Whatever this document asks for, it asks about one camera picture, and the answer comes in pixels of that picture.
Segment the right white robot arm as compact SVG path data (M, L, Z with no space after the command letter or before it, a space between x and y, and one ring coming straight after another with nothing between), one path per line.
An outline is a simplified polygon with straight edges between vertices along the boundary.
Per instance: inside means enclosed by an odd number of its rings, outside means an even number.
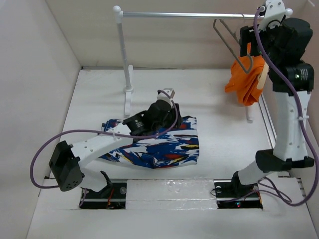
M294 93L274 69L268 76L273 84L278 109L278 132L273 149L256 152L255 161L233 174L231 192L242 196L257 182L272 172L292 168L313 167L315 161L308 156L306 141L300 124L306 122L308 102L314 88L315 72L312 65L301 58L313 35L310 24L299 18L272 20L260 31L262 45L274 65L288 79L300 99L297 104Z

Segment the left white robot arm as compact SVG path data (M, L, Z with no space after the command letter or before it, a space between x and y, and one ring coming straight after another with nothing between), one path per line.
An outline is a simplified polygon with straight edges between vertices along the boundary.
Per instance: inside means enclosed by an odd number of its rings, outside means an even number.
M87 165L102 155L122 146L145 139L154 139L179 125L180 113L172 100L157 100L148 110L140 112L108 131L98 132L88 140L75 144L58 143L49 167L62 192L76 187L94 191L99 197L111 193L112 182L103 170L92 171Z

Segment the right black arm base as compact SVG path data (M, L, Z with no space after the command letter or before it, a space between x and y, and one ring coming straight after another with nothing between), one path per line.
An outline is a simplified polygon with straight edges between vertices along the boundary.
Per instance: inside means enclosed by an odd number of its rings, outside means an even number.
M216 199L218 209L262 209L257 183L235 188L231 180L214 180L211 195Z

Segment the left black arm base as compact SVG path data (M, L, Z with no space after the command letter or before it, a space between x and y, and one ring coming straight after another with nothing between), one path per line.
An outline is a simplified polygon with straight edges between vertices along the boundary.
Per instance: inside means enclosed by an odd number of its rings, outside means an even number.
M80 209L121 210L126 208L127 181L113 182L113 189L106 195L100 196L92 190L83 190L79 202Z

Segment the blue white red patterned trousers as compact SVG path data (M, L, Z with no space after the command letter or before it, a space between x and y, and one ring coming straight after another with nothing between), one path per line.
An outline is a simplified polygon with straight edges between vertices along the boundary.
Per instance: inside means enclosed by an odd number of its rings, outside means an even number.
M198 158L197 118L191 116L182 117L180 127L166 134L116 148L99 157L108 162L150 169L193 165Z

